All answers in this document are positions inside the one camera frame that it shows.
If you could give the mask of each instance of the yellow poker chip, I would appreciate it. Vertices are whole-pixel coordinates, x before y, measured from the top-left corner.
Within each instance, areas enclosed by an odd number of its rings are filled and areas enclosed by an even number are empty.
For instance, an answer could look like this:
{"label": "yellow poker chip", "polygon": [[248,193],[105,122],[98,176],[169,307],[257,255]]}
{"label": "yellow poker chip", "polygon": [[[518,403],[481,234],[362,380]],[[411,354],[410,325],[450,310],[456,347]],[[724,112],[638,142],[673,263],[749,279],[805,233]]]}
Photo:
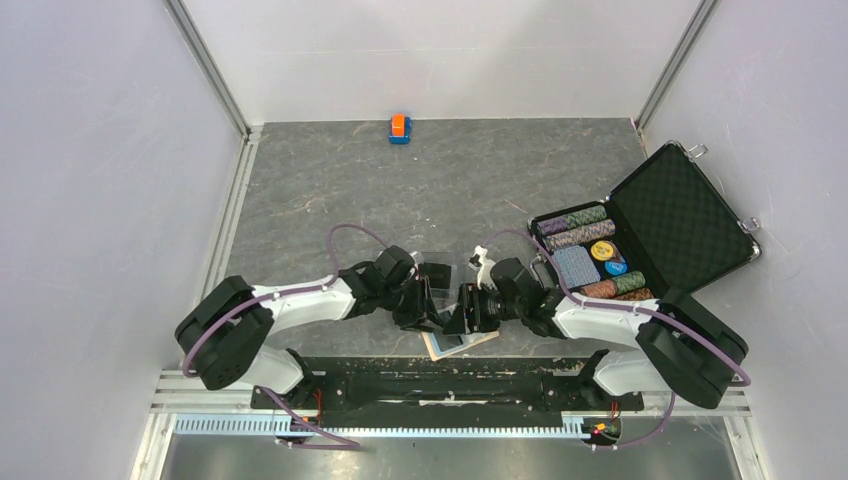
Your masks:
{"label": "yellow poker chip", "polygon": [[590,249],[592,256],[599,262],[605,262],[615,255],[615,247],[605,240],[595,242]]}

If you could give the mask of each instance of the black mounting base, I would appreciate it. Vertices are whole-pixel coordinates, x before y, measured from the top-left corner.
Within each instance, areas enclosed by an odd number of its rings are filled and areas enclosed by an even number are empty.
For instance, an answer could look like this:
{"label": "black mounting base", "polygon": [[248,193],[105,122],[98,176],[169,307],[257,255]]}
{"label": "black mounting base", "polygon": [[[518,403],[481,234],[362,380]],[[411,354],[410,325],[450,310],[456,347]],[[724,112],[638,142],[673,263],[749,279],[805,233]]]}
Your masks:
{"label": "black mounting base", "polygon": [[[322,425],[370,428],[562,426],[560,412],[644,409],[641,395],[606,397],[577,374],[589,359],[304,357],[321,390]],[[469,401],[462,406],[453,401]],[[315,396],[296,408],[318,409]],[[253,394],[251,408],[276,409]]]}

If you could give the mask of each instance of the metal frame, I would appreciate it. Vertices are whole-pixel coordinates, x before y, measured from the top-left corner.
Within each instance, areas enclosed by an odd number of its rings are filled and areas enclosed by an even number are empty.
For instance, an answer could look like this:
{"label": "metal frame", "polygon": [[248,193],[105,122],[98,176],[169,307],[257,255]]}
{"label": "metal frame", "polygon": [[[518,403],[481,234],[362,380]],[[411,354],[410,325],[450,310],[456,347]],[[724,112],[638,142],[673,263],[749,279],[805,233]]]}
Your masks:
{"label": "metal frame", "polygon": [[227,116],[230,117],[233,127],[238,130],[242,138],[246,139],[251,134],[252,129],[247,123],[247,120],[245,120],[244,115],[242,115],[235,98],[233,98],[232,92],[227,87],[227,82],[224,81],[221,71],[215,65],[215,61],[212,59],[209,49],[206,48],[206,43],[204,43],[203,37],[200,36],[200,32],[191,19],[191,15],[189,15],[185,4],[183,4],[182,0],[163,0],[163,2],[188,44],[189,50],[191,50],[192,55],[197,60],[197,64],[203,71],[203,75],[209,80],[212,90],[215,91],[215,95],[221,101],[221,105],[227,112]]}
{"label": "metal frame", "polygon": [[[221,214],[218,236],[210,253],[207,276],[201,288],[198,289],[197,299],[199,300],[223,278],[226,271],[227,261],[238,225],[247,184],[253,168],[262,127],[251,127],[248,125],[183,1],[163,0],[163,2],[173,17],[180,33],[185,38],[189,49],[212,86],[216,96],[221,101],[230,121],[244,139],[230,191],[227,195],[226,205]],[[704,25],[714,12],[718,3],[719,0],[702,0],[695,10],[644,107],[633,122],[640,135],[656,113],[660,102],[671,87],[685,59],[703,30]],[[178,370],[163,371],[153,397],[147,424],[130,478],[132,480],[159,480],[165,465],[171,439],[175,434],[175,429],[178,425],[181,425],[180,428],[183,428],[186,425],[186,420],[190,421],[197,415],[215,416],[219,420],[235,418],[240,419],[242,423],[248,419],[256,421],[267,420],[266,417],[269,415],[272,418],[278,418],[280,420],[283,420],[282,417],[288,418],[285,415],[281,415],[278,412],[274,413],[270,410],[251,410],[250,398],[252,388],[252,385],[249,384],[236,383],[223,390],[210,392],[205,389],[198,379],[185,378]],[[643,394],[643,398],[645,401],[644,411],[622,412],[622,416],[658,417],[668,404],[667,394],[647,393]],[[312,410],[298,410],[297,413],[302,416],[312,416],[317,412]],[[570,420],[578,417],[606,417],[608,412],[562,412],[562,414],[565,425]],[[743,479],[765,480],[769,478],[763,458],[759,453],[762,450],[755,435],[754,426],[751,423],[751,410],[748,407],[748,400],[741,390],[731,389],[728,391],[722,399],[722,403],[715,410],[703,410],[688,402],[679,400],[677,405],[675,405],[672,415],[674,417],[724,417],[725,425],[730,436],[730,444]],[[228,434],[226,428],[218,425],[206,425],[206,427],[215,433]],[[366,433],[377,436],[381,432]],[[403,432],[390,433],[392,435],[403,434]],[[532,436],[536,432],[526,431],[519,433],[520,435]]]}
{"label": "metal frame", "polygon": [[206,279],[196,296],[196,302],[209,294],[226,273],[230,250],[233,248],[233,239],[236,235],[236,227],[238,227],[238,220],[241,216],[241,206],[244,203],[247,184],[250,181],[250,173],[253,171],[253,162],[256,159],[256,149],[259,147],[259,139],[262,136],[262,128],[261,125],[252,127],[250,135],[242,144],[233,181],[227,192],[227,201],[221,212],[218,234],[215,237],[215,245],[208,261],[209,268],[206,272]]}
{"label": "metal frame", "polygon": [[719,1],[720,0],[701,0],[701,3],[698,4],[698,7],[695,9],[695,13],[689,20],[689,24],[686,25],[686,29],[683,31],[683,35],[680,37],[680,40],[678,40],[677,46],[674,47],[674,51],[671,53],[668,63],[666,63],[665,68],[660,74],[660,78],[654,85],[653,90],[651,90],[651,94],[648,95],[648,100],[645,102],[645,106],[642,107],[642,111],[639,112],[639,116],[633,121],[633,125],[636,127],[636,131],[640,134],[640,136],[645,130],[645,126],[651,121],[651,118],[653,118],[656,113],[663,97],[665,97],[665,94],[671,88],[672,83],[674,83],[674,79],[677,77],[683,63],[692,51],[692,47],[701,35],[704,25],[715,12],[715,7],[718,5]]}
{"label": "metal frame", "polygon": [[[220,391],[207,391],[197,378],[186,378],[179,370],[165,370],[159,377],[153,404],[145,427],[142,445],[133,467],[132,480],[159,480],[165,465],[171,439],[180,431],[183,434],[216,435],[259,435],[263,422],[272,427],[287,428],[290,418],[273,410],[251,410],[250,398],[253,386],[237,382]],[[622,412],[622,417],[656,418],[662,415],[668,405],[667,393],[644,393],[645,409],[641,412]],[[314,416],[315,410],[297,410],[301,416]],[[563,430],[559,429],[521,429],[520,431],[468,432],[466,435],[477,438],[525,437],[525,438],[569,438],[568,425],[584,417],[605,418],[609,412],[562,412]],[[673,417],[723,417],[728,431],[730,447],[737,462],[743,480],[768,480],[762,448],[751,422],[751,409],[748,399],[741,389],[731,388],[715,410],[704,410],[679,399],[672,413]],[[205,421],[203,425],[191,422]],[[399,429],[361,429],[356,436],[371,437],[420,437],[422,432]],[[457,432],[432,429],[424,436],[451,437]]]}

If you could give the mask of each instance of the black foam lid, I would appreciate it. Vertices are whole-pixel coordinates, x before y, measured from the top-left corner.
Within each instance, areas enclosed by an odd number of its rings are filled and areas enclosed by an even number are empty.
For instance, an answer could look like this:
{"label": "black foam lid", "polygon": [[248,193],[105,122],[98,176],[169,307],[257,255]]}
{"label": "black foam lid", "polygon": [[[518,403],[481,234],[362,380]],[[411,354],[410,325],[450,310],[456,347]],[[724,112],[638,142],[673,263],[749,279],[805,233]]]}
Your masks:
{"label": "black foam lid", "polygon": [[676,142],[665,144],[621,182],[609,203],[666,288],[693,292],[759,251],[733,210]]}

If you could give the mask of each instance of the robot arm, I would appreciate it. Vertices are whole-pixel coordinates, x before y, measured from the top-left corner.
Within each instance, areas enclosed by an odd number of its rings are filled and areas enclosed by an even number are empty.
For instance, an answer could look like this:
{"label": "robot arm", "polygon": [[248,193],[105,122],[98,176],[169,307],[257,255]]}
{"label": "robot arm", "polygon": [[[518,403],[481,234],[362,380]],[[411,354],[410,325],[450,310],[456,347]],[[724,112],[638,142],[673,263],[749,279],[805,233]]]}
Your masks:
{"label": "robot arm", "polygon": [[733,370],[698,341],[651,313],[669,315],[701,336],[737,365],[748,345],[689,294],[669,289],[662,299],[622,302],[566,295],[546,289],[516,258],[493,262],[487,250],[475,249],[470,263],[478,269],[475,284],[463,285],[460,305],[445,325],[448,333],[496,330],[502,320],[518,318],[540,336],[595,338],[635,350],[601,351],[591,374],[599,395],[638,391],[674,391],[703,408],[715,408],[734,378]]}
{"label": "robot arm", "polygon": [[339,271],[335,280],[251,287],[240,276],[228,277],[180,323],[175,337],[188,354],[227,312],[254,302],[202,341],[187,361],[209,390],[244,381],[286,394],[304,380],[304,368],[294,352],[265,346],[269,335],[306,323],[367,315],[377,308],[392,311],[401,328],[421,329],[432,317],[414,312],[420,291],[415,268],[409,253],[392,246],[373,262]]}
{"label": "robot arm", "polygon": [[[747,355],[747,345],[735,332],[683,292],[672,289],[663,299],[642,302],[566,296],[559,289],[544,288],[518,259],[495,263],[486,253],[480,247],[475,250],[471,262],[479,269],[476,282],[460,286],[457,307],[444,325],[427,306],[426,278],[416,274],[415,260],[392,246],[373,262],[341,270],[335,280],[251,287],[241,277],[229,277],[180,324],[175,336],[189,353],[226,312],[253,301],[187,361],[210,390],[241,380],[293,396],[299,389],[309,391],[309,371],[295,352],[264,346],[267,336],[310,322],[366,315],[377,308],[391,311],[401,329],[425,329],[423,323],[429,320],[445,334],[490,332],[501,321],[517,318],[537,335],[595,338],[635,349],[597,352],[581,372],[600,397],[672,390],[704,408],[718,405],[733,371],[691,338],[654,320],[652,311],[673,315],[737,364]],[[285,293],[292,290],[299,293]]]}

